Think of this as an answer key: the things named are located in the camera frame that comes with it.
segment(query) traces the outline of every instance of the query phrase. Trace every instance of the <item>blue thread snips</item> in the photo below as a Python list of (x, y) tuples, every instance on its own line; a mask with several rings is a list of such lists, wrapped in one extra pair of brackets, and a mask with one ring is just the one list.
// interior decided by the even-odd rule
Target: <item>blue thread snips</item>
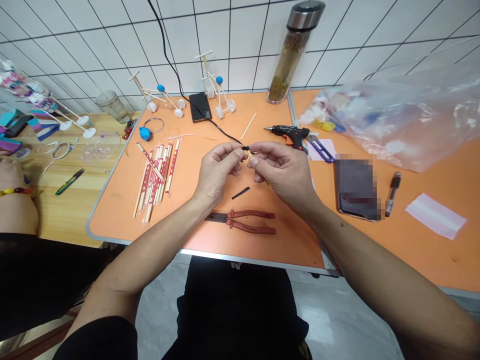
[(308, 135), (306, 140), (315, 148), (316, 152), (323, 160), (325, 160), (326, 163), (331, 164), (335, 162), (335, 158), (329, 153), (329, 151), (315, 135)]

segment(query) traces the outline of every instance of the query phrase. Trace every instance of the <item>black wire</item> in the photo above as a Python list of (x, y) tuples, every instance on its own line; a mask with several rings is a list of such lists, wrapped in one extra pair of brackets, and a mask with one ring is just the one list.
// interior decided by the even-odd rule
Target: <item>black wire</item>
[(166, 45), (165, 45), (165, 34), (164, 34), (164, 28), (162, 27), (162, 23), (160, 22), (160, 18), (159, 16), (157, 15), (157, 12), (155, 11), (155, 8), (152, 4), (152, 2), (150, 0), (147, 0), (148, 1), (148, 4), (150, 5), (151, 7), (151, 10), (153, 11), (153, 13), (155, 14), (155, 17), (156, 17), (156, 21), (158, 22), (158, 25), (160, 26), (160, 31), (161, 31), (161, 39), (163, 41), (163, 55), (165, 56), (165, 59), (166, 61), (168, 62), (168, 64), (170, 65), (171, 69), (173, 70), (173, 72), (175, 73), (176, 75), (176, 78), (178, 79), (178, 85), (179, 85), (179, 90), (180, 90), (180, 95), (182, 98), (184, 98), (186, 101), (188, 101), (188, 103), (190, 104), (190, 106), (193, 106), (199, 113), (200, 115), (202, 115), (206, 121), (209, 121), (211, 122), (213, 125), (215, 125), (215, 127), (220, 130), (220, 132), (225, 135), (227, 138), (230, 138), (232, 139), (233, 141), (239, 143), (240, 145), (243, 145), (243, 143), (240, 141), (240, 140), (237, 140), (236, 138), (234, 138), (233, 136), (230, 136), (228, 135), (225, 131), (223, 131), (220, 126), (218, 126), (213, 120), (210, 120), (208, 119), (201, 111), (200, 109), (194, 104), (194, 103), (191, 103), (189, 99), (187, 99), (184, 95), (184, 92), (183, 92), (183, 88), (182, 88), (182, 82), (180, 81), (180, 76), (179, 76), (179, 73), (177, 72), (177, 70), (175, 70), (174, 66), (172, 65), (172, 63), (170, 62), (169, 60), (169, 57), (167, 56), (167, 48), (166, 48)]

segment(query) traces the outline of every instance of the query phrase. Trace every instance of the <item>pen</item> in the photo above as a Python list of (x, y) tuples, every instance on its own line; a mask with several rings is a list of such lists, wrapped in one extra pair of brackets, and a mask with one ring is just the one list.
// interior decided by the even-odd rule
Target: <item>pen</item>
[(395, 175), (393, 176), (393, 179), (391, 180), (390, 183), (390, 195), (388, 196), (388, 201), (386, 202), (385, 205), (385, 217), (388, 218), (390, 216), (390, 213), (392, 212), (392, 208), (394, 207), (394, 197), (395, 197), (395, 192), (400, 186), (400, 180), (402, 179), (402, 173), (400, 171), (397, 171)]
[(82, 168), (78, 170), (71, 178), (69, 178), (62, 186), (60, 186), (56, 191), (55, 195), (60, 195), (63, 193), (70, 185), (72, 185), (79, 177), (84, 173), (85, 169)]

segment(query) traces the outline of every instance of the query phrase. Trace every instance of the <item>black marker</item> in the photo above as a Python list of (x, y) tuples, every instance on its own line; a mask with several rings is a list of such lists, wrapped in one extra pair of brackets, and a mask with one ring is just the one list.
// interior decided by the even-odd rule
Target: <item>black marker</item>
[(402, 173), (400, 171), (397, 171), (395, 173), (395, 176), (391, 180), (390, 184), (390, 196), (388, 197), (388, 201), (386, 202), (385, 205), (385, 217), (388, 218), (390, 216), (390, 213), (392, 212), (392, 208), (394, 207), (394, 197), (395, 197), (395, 192), (400, 186), (400, 180), (402, 179)]

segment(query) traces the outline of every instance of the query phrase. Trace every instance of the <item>red pliers handle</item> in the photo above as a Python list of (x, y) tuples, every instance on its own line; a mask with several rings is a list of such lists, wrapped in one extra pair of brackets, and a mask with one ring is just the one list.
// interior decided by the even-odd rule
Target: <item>red pliers handle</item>
[(237, 228), (243, 230), (244, 232), (251, 233), (251, 234), (270, 234), (275, 235), (277, 230), (274, 227), (255, 227), (245, 225), (241, 222), (232, 220), (234, 218), (240, 218), (244, 216), (256, 216), (259, 218), (266, 218), (266, 219), (275, 219), (275, 214), (272, 212), (264, 212), (264, 211), (257, 211), (257, 210), (243, 210), (243, 211), (230, 211), (227, 214), (228, 218), (226, 219), (226, 224), (231, 228)]

